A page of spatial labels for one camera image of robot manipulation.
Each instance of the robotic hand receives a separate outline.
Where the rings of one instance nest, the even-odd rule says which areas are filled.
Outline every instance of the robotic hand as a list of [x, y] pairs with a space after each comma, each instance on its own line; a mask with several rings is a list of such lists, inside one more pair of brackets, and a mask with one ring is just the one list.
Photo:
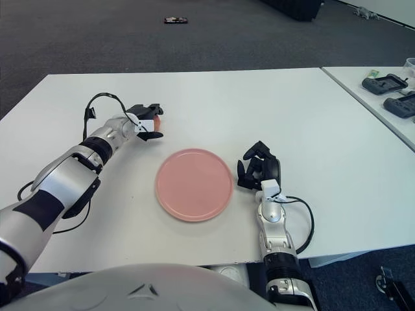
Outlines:
[[[109, 93], [100, 96], [119, 101]], [[20, 292], [24, 276], [45, 248], [59, 219], [76, 216], [91, 200], [100, 185], [102, 167], [123, 143], [134, 135], [145, 141], [163, 136], [155, 132], [160, 125], [158, 115], [162, 114], [159, 104], [152, 104], [135, 105], [116, 115], [47, 165], [34, 180], [27, 198], [0, 210], [0, 305]], [[95, 117], [89, 105], [85, 116], [85, 121]]]

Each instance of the floor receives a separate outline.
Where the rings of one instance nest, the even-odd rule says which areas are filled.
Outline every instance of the floor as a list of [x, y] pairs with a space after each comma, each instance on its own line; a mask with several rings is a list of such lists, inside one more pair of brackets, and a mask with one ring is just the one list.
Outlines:
[[[300, 23], [260, 0], [1, 0], [0, 118], [53, 73], [388, 66], [413, 56], [413, 30], [352, 11], [327, 0], [315, 21]], [[185, 16], [189, 24], [164, 25], [166, 16]], [[380, 311], [397, 310], [375, 288], [380, 265], [415, 295], [413, 262], [409, 246], [302, 267], [321, 310]], [[259, 293], [262, 269], [250, 265]], [[22, 294], [38, 289], [31, 284]]]

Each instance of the black joint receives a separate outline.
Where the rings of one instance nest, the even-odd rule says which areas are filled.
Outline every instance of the black joint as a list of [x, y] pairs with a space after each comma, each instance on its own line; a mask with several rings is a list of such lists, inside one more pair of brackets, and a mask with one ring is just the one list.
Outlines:
[[302, 280], [297, 256], [288, 253], [272, 253], [264, 257], [267, 281], [293, 278]]
[[25, 285], [25, 274], [20, 265], [6, 276], [6, 284], [0, 282], [0, 306], [3, 306], [17, 296]]
[[112, 156], [112, 147], [109, 143], [107, 143], [104, 139], [100, 137], [88, 137], [84, 141], [82, 141], [80, 146], [88, 147], [92, 149], [100, 156], [102, 162], [105, 164]]
[[95, 114], [95, 109], [93, 109], [93, 107], [88, 109], [88, 115], [86, 116], [86, 119], [89, 120], [89, 119], [96, 119], [96, 118], [97, 118], [97, 115]]
[[101, 173], [102, 165], [99, 164], [95, 166], [90, 160], [84, 157], [82, 154], [75, 152], [72, 157], [78, 159], [78, 162], [82, 163], [84, 166], [88, 167], [90, 170], [94, 170], [97, 174]]

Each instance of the black cable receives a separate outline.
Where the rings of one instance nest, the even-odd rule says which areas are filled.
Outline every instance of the black cable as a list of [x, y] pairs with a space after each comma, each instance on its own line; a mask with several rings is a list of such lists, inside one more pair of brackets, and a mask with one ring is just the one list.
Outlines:
[[30, 183], [27, 183], [26, 185], [24, 185], [22, 188], [20, 188], [19, 192], [18, 192], [18, 200], [21, 201], [21, 194], [23, 193], [23, 191], [30, 185], [32, 185], [34, 183], [34, 180], [32, 180]]
[[88, 215], [89, 215], [89, 211], [91, 210], [91, 200], [89, 201], [89, 203], [88, 203], [88, 210], [86, 211], [86, 215], [85, 215], [85, 217], [84, 217], [84, 219], [83, 219], [83, 221], [81, 221], [79, 224], [77, 224], [76, 226], [74, 226], [74, 227], [72, 227], [72, 228], [69, 228], [69, 229], [65, 229], [65, 230], [60, 230], [60, 231], [55, 231], [54, 233], [52, 233], [53, 235], [57, 235], [58, 233], [64, 233], [64, 232], [68, 232], [68, 231], [72, 231], [72, 230], [74, 230], [74, 229], [76, 229], [77, 227], [79, 227], [80, 225], [82, 225], [84, 222], [85, 222], [85, 220], [88, 218]]
[[128, 116], [128, 114], [127, 114], [127, 111], [126, 111], [126, 109], [125, 109], [125, 106], [124, 106], [124, 104], [123, 104], [123, 102], [121, 102], [121, 100], [117, 97], [117, 95], [114, 95], [114, 94], [111, 94], [111, 93], [98, 93], [98, 94], [96, 94], [94, 97], [92, 97], [91, 98], [91, 100], [88, 102], [88, 105], [86, 105], [86, 108], [85, 108], [85, 114], [84, 114], [84, 132], [82, 133], [82, 140], [84, 141], [85, 139], [86, 139], [86, 137], [87, 137], [87, 131], [86, 131], [86, 128], [87, 128], [87, 122], [88, 122], [88, 120], [90, 119], [90, 117], [89, 117], [89, 107], [91, 106], [91, 104], [92, 104], [92, 102], [95, 100], [95, 99], [97, 99], [98, 97], [102, 97], [102, 96], [105, 96], [105, 97], [110, 97], [110, 98], [113, 98], [113, 99], [115, 99], [116, 101], [118, 101], [118, 103], [120, 104], [120, 106], [121, 106], [121, 109], [123, 110], [123, 113], [125, 114], [125, 116], [127, 117], [127, 119], [128, 120], [130, 120], [131, 121], [131, 123], [132, 124], [134, 124], [135, 126], [139, 126], [137, 123], [135, 123], [129, 116]]
[[311, 219], [311, 229], [310, 229], [310, 233], [309, 233], [309, 235], [307, 237], [307, 240], [305, 240], [305, 242], [303, 243], [303, 245], [301, 245], [296, 250], [296, 253], [298, 255], [298, 254], [302, 253], [307, 248], [307, 246], [311, 242], [311, 239], [313, 238], [313, 235], [314, 235], [314, 216], [313, 216], [313, 212], [312, 212], [310, 206], [303, 199], [297, 198], [296, 196], [286, 196], [286, 198], [293, 199], [294, 201], [288, 201], [288, 202], [275, 201], [275, 202], [276, 203], [280, 203], [280, 204], [290, 204], [290, 203], [295, 203], [295, 202], [301, 202], [301, 203], [303, 203], [307, 207], [307, 209], [309, 210], [309, 214], [310, 214], [310, 219]]

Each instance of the pink plate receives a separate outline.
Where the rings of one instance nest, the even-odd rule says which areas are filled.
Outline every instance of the pink plate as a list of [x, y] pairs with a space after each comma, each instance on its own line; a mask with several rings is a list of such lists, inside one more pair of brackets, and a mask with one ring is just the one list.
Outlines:
[[220, 214], [232, 196], [233, 177], [225, 162], [203, 149], [185, 149], [164, 161], [156, 177], [156, 195], [171, 215], [201, 222]]

